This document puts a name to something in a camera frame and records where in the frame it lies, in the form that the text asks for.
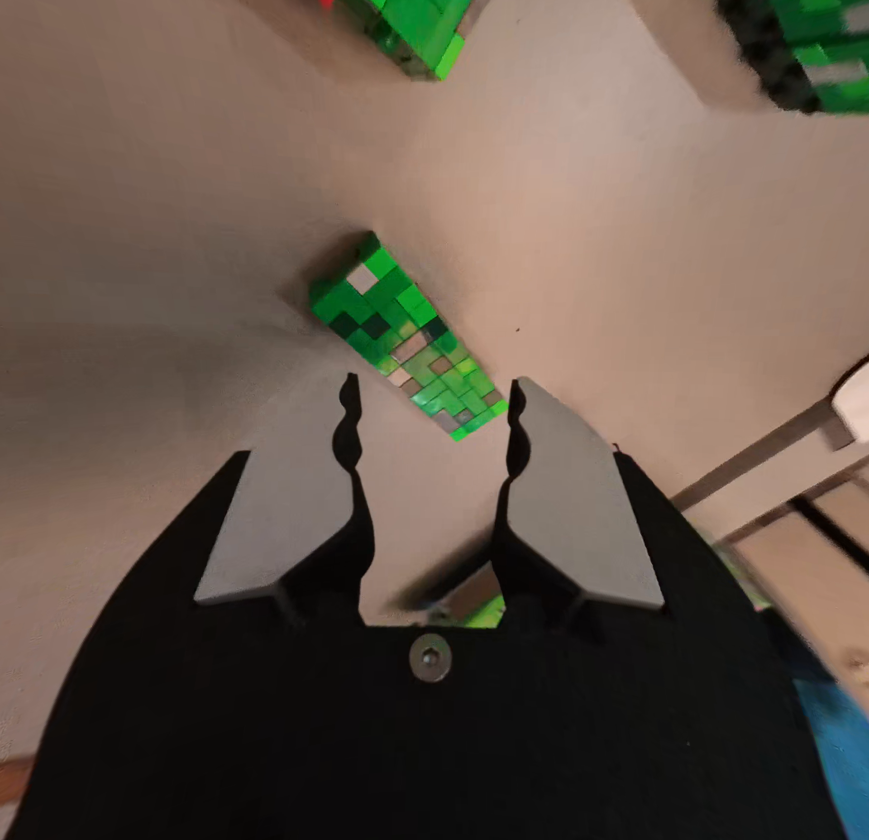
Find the hollow green lego block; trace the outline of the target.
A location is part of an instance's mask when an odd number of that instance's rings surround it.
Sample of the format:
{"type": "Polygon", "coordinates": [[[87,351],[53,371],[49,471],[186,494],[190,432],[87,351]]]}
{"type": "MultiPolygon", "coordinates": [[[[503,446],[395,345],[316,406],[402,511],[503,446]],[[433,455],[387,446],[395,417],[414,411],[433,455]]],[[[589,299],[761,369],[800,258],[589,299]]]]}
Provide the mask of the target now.
{"type": "Polygon", "coordinates": [[[408,77],[444,81],[488,0],[318,0],[345,7],[366,36],[408,77]]]}

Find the white flat board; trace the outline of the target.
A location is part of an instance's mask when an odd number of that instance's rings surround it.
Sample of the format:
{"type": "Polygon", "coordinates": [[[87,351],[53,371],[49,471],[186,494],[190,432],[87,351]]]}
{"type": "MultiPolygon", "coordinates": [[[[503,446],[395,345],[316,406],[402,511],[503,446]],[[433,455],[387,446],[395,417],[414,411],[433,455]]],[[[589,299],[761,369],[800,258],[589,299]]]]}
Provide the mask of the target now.
{"type": "Polygon", "coordinates": [[[868,443],[868,356],[845,372],[830,393],[831,409],[857,443],[868,443]]]}

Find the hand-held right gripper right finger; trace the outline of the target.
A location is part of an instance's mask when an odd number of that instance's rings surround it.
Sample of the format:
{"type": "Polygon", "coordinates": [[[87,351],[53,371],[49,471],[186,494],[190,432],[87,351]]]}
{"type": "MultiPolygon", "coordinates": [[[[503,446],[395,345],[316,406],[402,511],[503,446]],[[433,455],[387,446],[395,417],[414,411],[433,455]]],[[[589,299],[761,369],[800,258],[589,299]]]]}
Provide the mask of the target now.
{"type": "Polygon", "coordinates": [[[508,613],[569,626],[583,605],[662,611],[665,597],[613,446],[528,377],[507,409],[507,477],[490,559],[508,613]]]}

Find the green lego panel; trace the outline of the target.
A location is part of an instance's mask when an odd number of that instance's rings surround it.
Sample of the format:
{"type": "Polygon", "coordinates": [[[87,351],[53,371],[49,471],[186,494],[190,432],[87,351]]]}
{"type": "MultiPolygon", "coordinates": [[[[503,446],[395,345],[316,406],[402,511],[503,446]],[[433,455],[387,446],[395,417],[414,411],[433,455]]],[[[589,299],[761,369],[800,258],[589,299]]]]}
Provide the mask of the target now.
{"type": "Polygon", "coordinates": [[[507,397],[374,231],[314,282],[309,305],[453,441],[507,413],[507,397]]]}

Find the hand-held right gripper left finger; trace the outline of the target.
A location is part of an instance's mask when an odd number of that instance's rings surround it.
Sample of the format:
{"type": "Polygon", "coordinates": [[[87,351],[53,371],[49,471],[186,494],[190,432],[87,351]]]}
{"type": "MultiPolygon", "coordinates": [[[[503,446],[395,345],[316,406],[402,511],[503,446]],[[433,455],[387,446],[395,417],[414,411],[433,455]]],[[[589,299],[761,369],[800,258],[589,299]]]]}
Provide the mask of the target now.
{"type": "Polygon", "coordinates": [[[336,601],[360,618],[375,555],[358,472],[362,415],[353,372],[321,372],[269,405],[197,585],[199,605],[268,597],[299,624],[336,601]]]}

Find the large green lego assembly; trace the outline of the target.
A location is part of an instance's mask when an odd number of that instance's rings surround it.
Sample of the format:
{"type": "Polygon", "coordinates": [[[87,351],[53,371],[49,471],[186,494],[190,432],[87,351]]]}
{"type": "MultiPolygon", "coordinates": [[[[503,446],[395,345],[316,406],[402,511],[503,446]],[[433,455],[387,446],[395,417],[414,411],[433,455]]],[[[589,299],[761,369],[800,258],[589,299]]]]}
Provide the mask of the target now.
{"type": "Polygon", "coordinates": [[[868,113],[868,0],[715,0],[741,59],[781,110],[868,113]]]}

